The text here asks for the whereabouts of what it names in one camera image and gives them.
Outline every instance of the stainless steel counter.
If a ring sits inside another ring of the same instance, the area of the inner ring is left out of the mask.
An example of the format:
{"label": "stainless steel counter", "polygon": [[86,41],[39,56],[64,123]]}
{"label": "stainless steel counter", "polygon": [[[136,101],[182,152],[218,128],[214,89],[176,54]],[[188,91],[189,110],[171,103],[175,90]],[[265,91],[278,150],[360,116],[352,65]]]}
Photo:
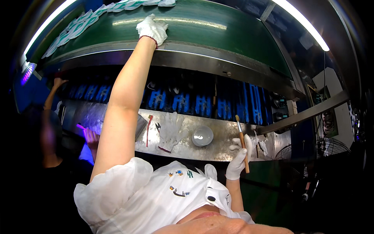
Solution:
{"label": "stainless steel counter", "polygon": [[[102,116],[106,110],[106,104],[64,100],[63,105],[66,106],[64,122],[62,124],[63,129],[83,137],[82,130],[76,127],[77,123],[80,123],[84,127],[89,127],[97,133],[101,133]],[[149,121],[149,115],[153,115],[153,119],[148,131],[148,147],[146,147],[147,129],[145,127],[135,141],[136,151],[174,158],[204,161],[231,161],[232,157],[236,154],[228,150],[228,147],[231,145],[231,139],[239,135],[236,122],[185,115],[181,131],[188,130],[188,135],[173,147],[171,153],[167,153],[158,148],[160,137],[155,126],[157,122],[160,122],[160,116],[165,113],[140,109],[139,114],[142,115],[146,121]],[[212,143],[204,147],[195,146],[191,139],[192,133],[201,125],[210,127],[214,134]],[[247,133],[251,137],[254,136],[254,132],[251,129],[255,129],[255,125],[241,124],[241,126],[244,134]],[[261,140],[265,138],[263,135],[258,137]],[[254,148],[250,161],[273,160],[276,153],[291,142],[289,132],[281,135],[270,133],[268,134],[268,139],[269,141],[266,142],[269,153],[268,156],[264,156],[263,153],[260,152],[257,157],[257,152]]]}

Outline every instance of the wire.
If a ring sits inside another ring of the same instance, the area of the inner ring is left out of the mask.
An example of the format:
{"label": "wire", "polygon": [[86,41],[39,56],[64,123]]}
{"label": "wire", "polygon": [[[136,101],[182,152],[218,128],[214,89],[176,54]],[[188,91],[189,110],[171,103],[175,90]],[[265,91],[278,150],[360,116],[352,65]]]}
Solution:
{"label": "wire", "polygon": [[[326,68],[326,57],[325,57],[325,54],[326,52],[324,51],[324,94],[322,96],[322,101],[325,101],[325,93],[326,93],[326,72],[325,72],[325,68]],[[319,125],[321,124],[321,121],[322,120],[322,114],[321,114],[321,118],[319,119],[319,123],[317,125],[317,131],[319,131]]]}
{"label": "wire", "polygon": [[326,52],[324,51],[324,96],[322,98],[322,101],[325,100],[325,93],[326,93],[326,73],[325,73],[325,70],[326,70],[326,58],[325,58],[325,54],[326,54]]}

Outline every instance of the white blouse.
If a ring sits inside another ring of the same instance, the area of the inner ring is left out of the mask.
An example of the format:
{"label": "white blouse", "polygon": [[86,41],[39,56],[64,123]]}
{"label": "white blouse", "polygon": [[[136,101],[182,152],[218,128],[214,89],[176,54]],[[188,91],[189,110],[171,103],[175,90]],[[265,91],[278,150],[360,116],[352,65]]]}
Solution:
{"label": "white blouse", "polygon": [[90,184],[77,184],[74,200],[93,233],[147,234],[176,224],[206,204],[220,214],[254,224],[247,212],[233,212],[228,189],[174,161],[153,171],[140,158],[98,174]]}

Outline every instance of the purple light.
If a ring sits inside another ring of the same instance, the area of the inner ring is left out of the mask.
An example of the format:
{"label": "purple light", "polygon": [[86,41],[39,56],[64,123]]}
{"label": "purple light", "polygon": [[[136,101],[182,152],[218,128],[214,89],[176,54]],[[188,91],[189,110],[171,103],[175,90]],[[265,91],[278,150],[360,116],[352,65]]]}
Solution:
{"label": "purple light", "polygon": [[27,83],[28,79],[30,78],[31,74],[34,72],[35,68],[36,68],[35,63],[27,62],[26,69],[24,72],[22,72],[23,74],[23,77],[21,79],[22,86],[24,86]]}

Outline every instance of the puffed sleeve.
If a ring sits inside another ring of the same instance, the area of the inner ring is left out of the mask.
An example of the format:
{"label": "puffed sleeve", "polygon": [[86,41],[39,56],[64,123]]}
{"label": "puffed sleeve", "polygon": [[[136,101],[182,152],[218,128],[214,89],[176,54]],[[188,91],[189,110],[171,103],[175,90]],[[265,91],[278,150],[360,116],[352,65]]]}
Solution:
{"label": "puffed sleeve", "polygon": [[79,215],[91,227],[103,223],[149,182],[152,173],[151,164],[134,157],[125,165],[116,165],[96,175],[87,186],[77,184],[74,201]]}
{"label": "puffed sleeve", "polygon": [[248,224],[255,224],[255,222],[253,221],[252,217],[248,214],[248,212],[240,211],[240,212],[238,212],[238,214],[239,214],[240,218],[243,219]]}

